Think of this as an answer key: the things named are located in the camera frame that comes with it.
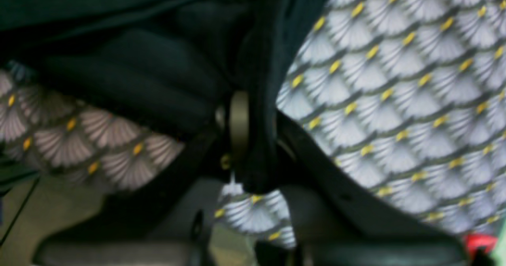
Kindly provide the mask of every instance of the black cord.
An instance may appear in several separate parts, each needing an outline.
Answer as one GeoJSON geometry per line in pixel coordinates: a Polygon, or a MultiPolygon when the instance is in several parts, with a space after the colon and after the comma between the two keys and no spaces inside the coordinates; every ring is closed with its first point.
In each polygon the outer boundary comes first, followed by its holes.
{"type": "Polygon", "coordinates": [[[25,208],[26,204],[28,203],[28,200],[30,199],[31,195],[33,194],[33,191],[35,190],[35,188],[37,187],[37,185],[38,185],[39,182],[40,182],[40,178],[37,178],[32,183],[30,191],[28,191],[28,194],[25,197],[25,199],[23,200],[23,203],[21,203],[21,206],[19,207],[18,212],[16,213],[16,215],[14,216],[14,219],[12,220],[11,224],[7,228],[4,237],[2,237],[2,240],[0,241],[0,246],[2,246],[5,243],[5,241],[7,240],[7,237],[9,236],[9,233],[11,232],[12,228],[14,227],[14,224],[16,223],[16,221],[18,220],[19,216],[21,215],[21,212],[25,208]]]}

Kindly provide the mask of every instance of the red object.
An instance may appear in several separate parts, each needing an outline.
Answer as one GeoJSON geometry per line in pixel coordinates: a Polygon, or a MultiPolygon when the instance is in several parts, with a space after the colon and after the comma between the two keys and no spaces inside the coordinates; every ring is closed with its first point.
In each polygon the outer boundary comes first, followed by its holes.
{"type": "Polygon", "coordinates": [[[494,250],[495,245],[497,244],[496,237],[482,234],[469,234],[466,236],[465,241],[468,247],[468,252],[473,259],[476,251],[479,249],[484,249],[485,253],[488,254],[494,250]]]}

